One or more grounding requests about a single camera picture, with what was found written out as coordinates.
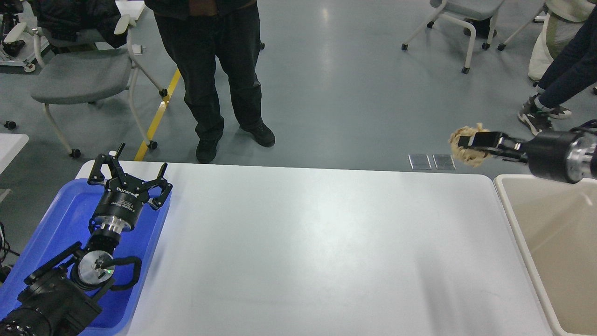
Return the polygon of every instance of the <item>yellow floor line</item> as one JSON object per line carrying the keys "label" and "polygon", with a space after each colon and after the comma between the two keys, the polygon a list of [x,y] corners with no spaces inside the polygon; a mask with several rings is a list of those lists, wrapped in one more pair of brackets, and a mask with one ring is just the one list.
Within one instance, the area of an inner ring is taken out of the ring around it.
{"label": "yellow floor line", "polygon": [[[159,104],[158,111],[155,112],[155,117],[153,118],[151,125],[149,125],[149,129],[147,130],[147,137],[149,138],[149,140],[153,140],[153,135],[155,134],[155,131],[158,129],[159,122],[162,120],[162,117],[164,116],[164,112],[166,111],[166,108],[170,103],[170,99],[174,94],[174,89],[176,88],[176,84],[179,82],[179,79],[180,71],[177,69],[174,73],[174,76],[172,77],[172,80],[170,81],[170,85],[168,86],[168,96],[166,96]],[[143,161],[145,153],[147,153],[147,145],[145,144],[145,141],[143,141],[139,146],[139,150],[137,151],[137,155],[135,155],[134,160]]]}

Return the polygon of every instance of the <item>black jacket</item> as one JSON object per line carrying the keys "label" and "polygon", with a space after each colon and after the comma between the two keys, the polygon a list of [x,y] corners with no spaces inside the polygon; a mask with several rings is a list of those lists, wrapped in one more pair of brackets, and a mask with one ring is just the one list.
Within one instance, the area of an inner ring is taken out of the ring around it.
{"label": "black jacket", "polygon": [[[224,16],[248,4],[251,0],[216,0],[218,15]],[[189,0],[145,0],[156,14],[185,20],[189,16]]]}
{"label": "black jacket", "polygon": [[81,29],[95,28],[115,48],[127,42],[127,34],[114,35],[121,16],[114,0],[35,0],[31,7],[55,39],[74,42]]}

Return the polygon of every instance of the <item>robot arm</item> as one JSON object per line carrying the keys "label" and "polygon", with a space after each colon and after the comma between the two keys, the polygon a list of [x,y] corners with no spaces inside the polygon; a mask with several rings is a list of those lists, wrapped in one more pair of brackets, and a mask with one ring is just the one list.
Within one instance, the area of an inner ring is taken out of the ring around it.
{"label": "robot arm", "polygon": [[[24,280],[27,288],[17,298],[21,306],[0,321],[0,336],[76,336],[101,313],[97,302],[108,290],[128,289],[139,281],[141,259],[114,258],[114,250],[122,232],[135,229],[143,205],[159,209],[172,185],[164,178],[165,163],[149,182],[126,174],[118,163],[123,148],[116,155],[100,154],[87,180],[104,186],[89,222],[87,244],[82,248],[81,242],[74,243]],[[101,173],[104,164],[112,175],[108,180]],[[150,198],[149,190],[156,187],[160,195]],[[115,266],[127,264],[134,265],[132,279],[115,285]]]}
{"label": "robot arm", "polygon": [[590,120],[569,132],[541,132],[529,141],[503,132],[477,132],[460,136],[458,146],[526,163],[539,178],[573,184],[584,177],[597,178],[595,128],[597,120]]}

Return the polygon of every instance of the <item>sneaker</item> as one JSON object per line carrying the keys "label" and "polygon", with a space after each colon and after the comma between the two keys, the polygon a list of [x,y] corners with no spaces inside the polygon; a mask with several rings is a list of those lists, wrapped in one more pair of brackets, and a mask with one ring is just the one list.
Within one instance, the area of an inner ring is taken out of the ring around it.
{"label": "sneaker", "polygon": [[276,137],[271,129],[265,124],[261,124],[254,129],[245,130],[253,135],[255,141],[264,147],[271,147],[276,142]]}
{"label": "sneaker", "polygon": [[532,98],[522,105],[522,109],[518,112],[518,120],[525,124],[535,136],[543,131],[553,130],[549,114],[538,109]]}
{"label": "sneaker", "polygon": [[199,144],[197,145],[197,150],[195,151],[195,155],[197,156],[197,161],[199,161],[199,163],[210,163],[214,160],[220,138],[221,136],[212,140],[199,139]]}
{"label": "sneaker", "polygon": [[559,105],[547,111],[547,113],[554,119],[566,119],[572,115],[572,111]]}

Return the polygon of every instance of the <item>person's leg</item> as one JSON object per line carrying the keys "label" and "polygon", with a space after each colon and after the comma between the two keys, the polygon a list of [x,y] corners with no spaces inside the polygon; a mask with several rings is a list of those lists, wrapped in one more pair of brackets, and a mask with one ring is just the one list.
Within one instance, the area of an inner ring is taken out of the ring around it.
{"label": "person's leg", "polygon": [[597,81],[597,8],[539,82],[538,107],[554,108]]}
{"label": "person's leg", "polygon": [[232,108],[241,128],[251,132],[262,146],[272,146],[275,137],[261,119],[261,83],[255,74],[260,52],[257,4],[221,18],[216,55],[228,74]]}
{"label": "person's leg", "polygon": [[224,129],[216,92],[215,18],[177,20],[156,16],[166,52],[184,81],[184,102],[197,121],[195,132],[202,140],[219,140]]}

